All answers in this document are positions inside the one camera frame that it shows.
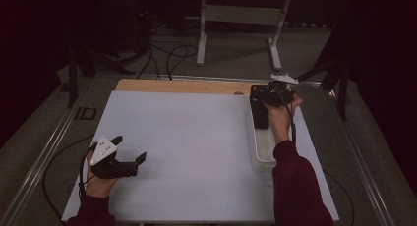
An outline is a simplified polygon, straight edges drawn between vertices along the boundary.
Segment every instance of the black object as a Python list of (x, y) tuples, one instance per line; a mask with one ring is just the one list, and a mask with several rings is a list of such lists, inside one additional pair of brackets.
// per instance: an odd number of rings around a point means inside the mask
[(281, 107), (293, 100), (293, 94), (294, 91), (287, 88), (286, 82), (271, 81), (268, 85), (252, 85), (249, 101), (255, 129), (267, 129), (269, 126), (268, 110), (263, 103)]
[[(122, 142), (122, 136), (118, 136), (113, 139), (111, 142), (114, 145)], [(95, 150), (97, 143), (95, 143), (91, 149)], [(102, 159), (97, 164), (91, 166), (91, 172), (100, 179), (113, 179), (113, 178), (123, 178), (130, 176), (137, 176), (138, 166), (147, 159), (147, 153), (144, 152), (135, 162), (120, 162), (116, 160), (117, 151), (110, 154), (106, 158)]]

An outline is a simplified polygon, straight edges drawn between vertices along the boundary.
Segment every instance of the person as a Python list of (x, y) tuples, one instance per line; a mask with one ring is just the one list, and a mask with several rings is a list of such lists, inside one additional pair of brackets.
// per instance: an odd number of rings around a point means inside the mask
[[(269, 125), (276, 147), (272, 169), (273, 211), (276, 226), (330, 226), (333, 221), (323, 204), (316, 174), (310, 162), (298, 155), (295, 143), (289, 138), (291, 118), (303, 100), (294, 93), (293, 101), (285, 107), (265, 104)], [(89, 168), (88, 178), (92, 177)], [(115, 218), (108, 211), (109, 194), (117, 179), (101, 180), (92, 177), (87, 182), (86, 195), (81, 198), (78, 214), (68, 220), (70, 226), (113, 226)]]

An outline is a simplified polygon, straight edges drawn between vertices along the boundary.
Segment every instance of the metal stand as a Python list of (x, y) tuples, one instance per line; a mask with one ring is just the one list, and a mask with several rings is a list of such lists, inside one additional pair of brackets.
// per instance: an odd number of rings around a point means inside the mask
[(279, 60), (276, 44), (284, 24), (285, 16), (288, 10), (289, 2), (285, 0), (281, 9), (268, 8), (250, 8), (235, 6), (208, 5), (206, 0), (202, 0), (202, 10), (200, 17), (200, 40), (197, 54), (197, 65), (203, 66), (205, 63), (206, 53), (206, 21), (212, 22), (229, 22), (229, 23), (248, 23), (260, 25), (276, 26), (275, 35), (268, 40), (270, 56), (272, 58), (273, 68), (279, 71), (282, 66)]

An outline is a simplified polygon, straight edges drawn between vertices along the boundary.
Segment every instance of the long sleeve shirt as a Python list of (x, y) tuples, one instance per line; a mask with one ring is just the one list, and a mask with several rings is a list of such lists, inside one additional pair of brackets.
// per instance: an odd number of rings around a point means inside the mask
[[(276, 226), (330, 226), (331, 215), (323, 204), (316, 174), (310, 162), (298, 155), (292, 141), (280, 142), (273, 152), (272, 169)], [(83, 196), (78, 215), (69, 226), (113, 226), (108, 212), (109, 198)]]

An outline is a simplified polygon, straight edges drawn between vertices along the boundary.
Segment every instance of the gray carpet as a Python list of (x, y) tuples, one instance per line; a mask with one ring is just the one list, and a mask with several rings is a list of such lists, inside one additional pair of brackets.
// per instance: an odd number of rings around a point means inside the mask
[[(199, 67), (196, 65), (196, 56), (188, 57), (175, 68), (173, 77), (268, 80), (270, 74), (276, 73), (271, 68), (267, 48), (267, 40), (272, 32), (269, 28), (251, 33), (225, 34), (209, 31), (205, 64)], [(330, 31), (326, 28), (285, 27), (278, 41), (283, 66), (280, 73), (297, 77), (312, 69), (329, 34)], [(152, 40), (154, 45), (169, 51), (178, 43), (157, 41), (175, 40), (197, 46), (199, 34), (195, 28), (182, 33), (175, 33), (172, 29), (166, 28)], [(182, 48), (175, 53), (187, 52)], [(157, 68), (165, 74), (168, 53), (154, 48), (153, 56), (155, 62), (152, 61), (144, 73), (147, 78), (156, 78)], [(170, 68), (179, 60), (180, 58), (171, 57)], [(146, 60), (140, 60), (127, 69), (138, 72), (145, 63)], [(67, 81), (66, 68), (60, 71), (60, 75), (63, 82)], [(62, 140), (57, 144), (57, 151), (67, 146), (69, 148), (50, 166), (46, 184), (50, 198), (59, 212), (62, 213), (65, 208), (68, 192), (78, 174), (81, 155), (92, 139), (91, 135), (99, 123), (111, 90), (116, 87), (119, 79), (134, 77), (119, 75), (105, 68), (100, 69), (95, 79), (79, 77), (80, 87), (84, 88), (85, 93), (81, 94), (76, 108), (96, 109), (97, 114), (93, 120), (72, 120)], [(316, 75), (309, 81), (319, 82), (322, 77), (322, 74)], [(398, 170), (384, 137), (360, 98), (355, 84), (349, 84), (347, 122), (340, 121), (334, 113), (334, 100), (329, 99), (326, 92), (310, 86), (299, 86), (296, 89), (305, 100), (302, 111), (318, 157), (327, 173), (331, 194), (340, 216), (340, 221), (335, 225), (350, 225), (353, 219), (354, 225), (381, 225), (380, 216), (369, 199), (368, 182), (362, 179), (363, 175), (358, 174), (358, 171), (361, 171), (357, 165), (358, 161), (355, 160), (355, 153), (358, 151), (372, 175), (372, 180), (378, 188), (377, 192), (381, 194), (394, 225), (417, 225), (415, 196)], [(19, 186), (23, 184), (36, 158), (46, 146), (50, 146), (49, 138), (59, 125), (60, 119), (68, 113), (67, 99), (68, 94), (59, 90), (51, 94), (0, 150), (2, 214), (19, 192)], [(346, 128), (351, 132), (353, 140), (347, 138)], [(86, 139), (72, 145), (82, 138)], [(22, 211), (18, 212), (17, 220), (14, 221), (16, 225), (59, 225), (45, 200), (40, 182), (33, 192), (28, 193), (25, 200), (22, 203)]]

